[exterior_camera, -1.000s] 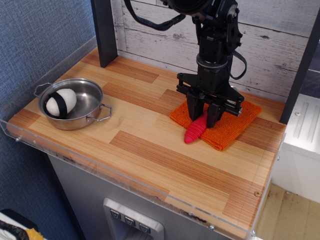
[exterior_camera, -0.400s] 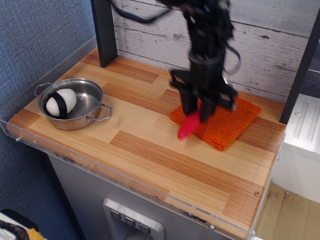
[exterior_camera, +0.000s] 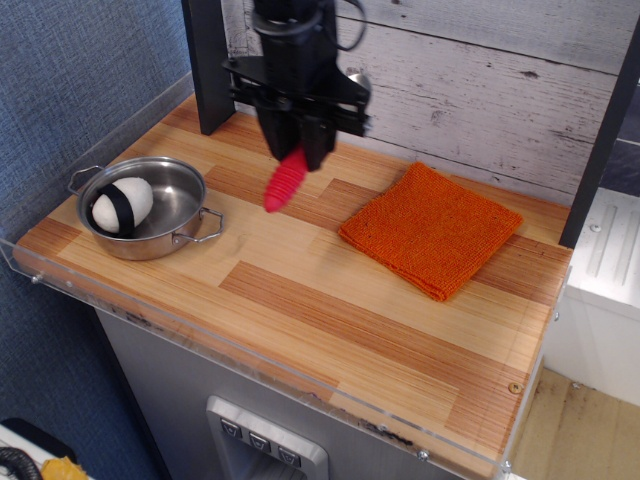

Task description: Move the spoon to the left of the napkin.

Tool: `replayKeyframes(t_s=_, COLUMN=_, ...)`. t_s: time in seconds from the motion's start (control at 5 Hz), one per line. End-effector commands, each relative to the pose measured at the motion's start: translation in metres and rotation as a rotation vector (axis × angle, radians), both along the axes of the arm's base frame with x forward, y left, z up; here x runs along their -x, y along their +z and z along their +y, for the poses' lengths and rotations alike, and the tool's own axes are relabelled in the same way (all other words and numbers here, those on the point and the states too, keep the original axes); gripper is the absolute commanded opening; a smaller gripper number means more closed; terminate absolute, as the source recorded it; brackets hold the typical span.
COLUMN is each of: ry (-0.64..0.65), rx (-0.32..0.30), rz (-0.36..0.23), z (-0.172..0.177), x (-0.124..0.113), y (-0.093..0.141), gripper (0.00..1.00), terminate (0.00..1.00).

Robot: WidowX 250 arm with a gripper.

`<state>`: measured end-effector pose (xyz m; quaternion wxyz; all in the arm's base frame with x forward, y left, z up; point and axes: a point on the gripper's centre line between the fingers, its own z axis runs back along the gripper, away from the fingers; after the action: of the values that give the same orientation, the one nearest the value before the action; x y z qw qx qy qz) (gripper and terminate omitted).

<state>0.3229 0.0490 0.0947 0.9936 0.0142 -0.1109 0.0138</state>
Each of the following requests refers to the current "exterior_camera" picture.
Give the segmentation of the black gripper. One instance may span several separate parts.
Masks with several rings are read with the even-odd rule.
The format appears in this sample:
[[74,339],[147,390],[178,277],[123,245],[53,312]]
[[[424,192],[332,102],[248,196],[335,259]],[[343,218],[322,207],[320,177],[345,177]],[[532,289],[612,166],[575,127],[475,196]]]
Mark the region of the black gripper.
[[232,96],[258,104],[259,124],[278,161],[300,146],[295,112],[309,115],[302,120],[302,147],[308,170],[319,170],[335,148],[336,129],[357,136],[367,133],[370,86],[338,68],[334,19],[255,19],[253,27],[262,54],[223,62],[232,75]]

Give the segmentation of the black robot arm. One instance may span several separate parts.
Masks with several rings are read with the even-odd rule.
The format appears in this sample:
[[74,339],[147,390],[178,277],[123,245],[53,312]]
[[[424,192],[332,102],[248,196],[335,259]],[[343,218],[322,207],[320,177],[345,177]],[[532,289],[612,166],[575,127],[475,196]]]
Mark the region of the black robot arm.
[[344,48],[332,1],[257,1],[252,26],[262,53],[224,61],[231,96],[256,109],[277,160],[301,148],[308,170],[316,171],[334,150],[337,133],[366,135],[370,81],[337,65]]

